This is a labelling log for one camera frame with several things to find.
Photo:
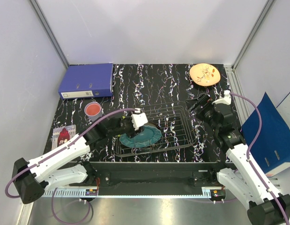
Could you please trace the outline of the teal scalloped plate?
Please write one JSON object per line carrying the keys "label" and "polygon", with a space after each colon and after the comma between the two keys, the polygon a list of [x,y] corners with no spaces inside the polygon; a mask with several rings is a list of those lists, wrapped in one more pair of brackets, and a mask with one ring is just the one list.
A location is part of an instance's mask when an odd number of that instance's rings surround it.
{"label": "teal scalloped plate", "polygon": [[157,143],[162,138],[161,130],[154,124],[148,123],[141,127],[141,132],[134,137],[126,134],[120,136],[121,144],[129,148],[146,148]]}

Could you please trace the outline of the cream floral plate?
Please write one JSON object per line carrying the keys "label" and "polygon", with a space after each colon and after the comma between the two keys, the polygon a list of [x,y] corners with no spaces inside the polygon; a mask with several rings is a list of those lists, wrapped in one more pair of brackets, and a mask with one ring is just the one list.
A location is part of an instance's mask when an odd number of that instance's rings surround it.
{"label": "cream floral plate", "polygon": [[191,67],[190,78],[199,86],[209,87],[217,84],[221,80],[219,70],[207,63],[196,64]]}

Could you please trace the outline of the lilac plastic cup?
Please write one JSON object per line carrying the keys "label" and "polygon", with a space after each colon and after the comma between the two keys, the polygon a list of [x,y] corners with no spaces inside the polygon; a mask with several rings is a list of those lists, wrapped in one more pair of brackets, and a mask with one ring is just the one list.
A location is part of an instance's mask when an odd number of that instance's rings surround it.
{"label": "lilac plastic cup", "polygon": [[103,114],[102,107],[98,102],[88,103],[84,108],[84,112],[92,122],[96,121]]}

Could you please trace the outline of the pink plastic cup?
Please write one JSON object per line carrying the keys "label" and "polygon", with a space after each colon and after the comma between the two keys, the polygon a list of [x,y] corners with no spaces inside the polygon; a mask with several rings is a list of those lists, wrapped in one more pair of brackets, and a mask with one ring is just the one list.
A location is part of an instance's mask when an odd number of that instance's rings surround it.
{"label": "pink plastic cup", "polygon": [[101,112],[101,105],[97,102],[89,103],[85,106],[84,111],[87,116],[97,116]]}

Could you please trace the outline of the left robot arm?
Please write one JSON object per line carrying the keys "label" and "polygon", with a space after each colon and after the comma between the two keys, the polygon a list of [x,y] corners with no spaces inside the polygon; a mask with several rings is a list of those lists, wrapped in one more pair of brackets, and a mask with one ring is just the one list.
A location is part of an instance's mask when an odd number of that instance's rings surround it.
{"label": "left robot arm", "polygon": [[75,134],[59,147],[31,160],[20,158],[14,162],[12,179],[5,187],[5,194],[13,184],[16,198],[23,204],[39,199],[46,191],[73,183],[87,186],[96,181],[96,174],[90,165],[79,164],[67,169],[62,166],[82,155],[90,153],[102,141],[117,135],[134,137],[140,134],[148,122],[145,113],[133,112],[125,118],[115,118],[120,110],[113,111],[94,121],[85,131]]}

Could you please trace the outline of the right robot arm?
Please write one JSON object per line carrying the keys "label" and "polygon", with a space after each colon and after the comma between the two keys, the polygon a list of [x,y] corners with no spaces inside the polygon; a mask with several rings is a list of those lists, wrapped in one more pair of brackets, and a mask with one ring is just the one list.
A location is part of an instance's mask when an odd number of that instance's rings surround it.
{"label": "right robot arm", "polygon": [[240,131],[234,128],[235,116],[231,108],[232,93],[226,90],[224,97],[213,100],[202,94],[188,100],[188,111],[209,125],[214,141],[236,167],[224,167],[208,173],[213,186],[223,185],[242,203],[253,225],[290,224],[290,195],[283,195],[268,179],[250,153]]}

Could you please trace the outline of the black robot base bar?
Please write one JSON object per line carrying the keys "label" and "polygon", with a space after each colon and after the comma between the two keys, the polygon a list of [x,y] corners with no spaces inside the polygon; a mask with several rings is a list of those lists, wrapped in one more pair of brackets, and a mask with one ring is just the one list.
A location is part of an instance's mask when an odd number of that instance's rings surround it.
{"label": "black robot base bar", "polygon": [[91,162],[100,187],[120,183],[182,183],[191,187],[219,186],[216,173],[221,169],[236,169],[225,162]]}

